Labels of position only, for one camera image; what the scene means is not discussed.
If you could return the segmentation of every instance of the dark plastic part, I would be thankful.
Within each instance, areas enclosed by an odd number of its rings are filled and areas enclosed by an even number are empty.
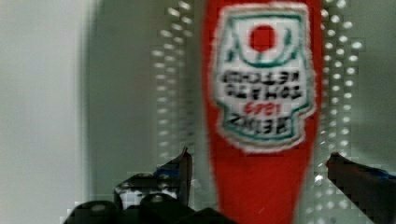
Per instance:
[[[183,217],[177,224],[236,224],[236,222],[228,219],[212,208],[206,208]]]
[[[139,216],[139,209],[137,208],[120,211],[116,220],[116,222],[111,222],[111,224],[149,224]]]
[[[349,161],[333,153],[328,177],[376,224],[396,223],[396,178],[386,171]]]
[[[119,209],[122,206],[122,193],[129,194],[128,208],[139,206],[138,198],[142,199],[152,192],[175,195],[181,203],[189,204],[192,177],[192,157],[184,147],[179,156],[159,167],[154,174],[138,174],[118,184],[114,191],[114,203]]]
[[[156,197],[162,201],[153,202]],[[177,224],[183,217],[193,213],[194,210],[166,194],[150,194],[140,204],[140,216],[153,224]]]
[[[77,206],[64,224],[108,224],[115,223],[118,210],[114,203],[95,201]]]
[[[165,165],[159,167],[154,175],[169,175],[171,178],[180,180],[180,192],[177,197],[179,201],[185,205],[189,204],[191,177],[192,177],[192,157],[184,147],[181,154],[169,161]]]

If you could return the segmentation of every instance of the red ketchup bottle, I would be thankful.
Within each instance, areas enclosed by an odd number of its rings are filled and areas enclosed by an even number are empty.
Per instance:
[[[319,0],[210,0],[203,88],[219,209],[290,224],[318,131]]]

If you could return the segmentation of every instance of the ketchup label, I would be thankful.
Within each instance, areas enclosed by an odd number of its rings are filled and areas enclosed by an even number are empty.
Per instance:
[[[244,4],[220,13],[212,55],[219,131],[254,152],[305,139],[315,111],[308,8],[301,3]]]

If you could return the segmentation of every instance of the gray surface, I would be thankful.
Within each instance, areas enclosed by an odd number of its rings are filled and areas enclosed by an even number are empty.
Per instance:
[[[344,21],[352,21],[353,28],[344,32],[351,40],[361,40],[364,49],[359,53],[358,74],[352,90],[352,113],[350,125],[350,148],[347,156],[355,162],[385,169],[396,174],[394,148],[396,133],[394,132],[396,96],[396,2],[350,0],[344,9]],[[330,150],[318,152],[310,167],[307,180],[303,187],[303,197],[296,211],[295,223],[372,223],[347,197],[340,191],[327,195],[328,189],[335,189],[333,184],[323,181],[316,186],[314,178],[324,175],[325,170],[318,168],[330,156]]]
[[[111,200],[118,183],[155,164],[150,47],[163,4],[103,1],[92,24],[86,70],[92,199]]]

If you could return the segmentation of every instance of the red tomato graphic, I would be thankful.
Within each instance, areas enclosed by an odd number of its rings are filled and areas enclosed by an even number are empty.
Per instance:
[[[264,52],[275,45],[276,34],[270,25],[260,25],[250,33],[250,46],[258,52]]]

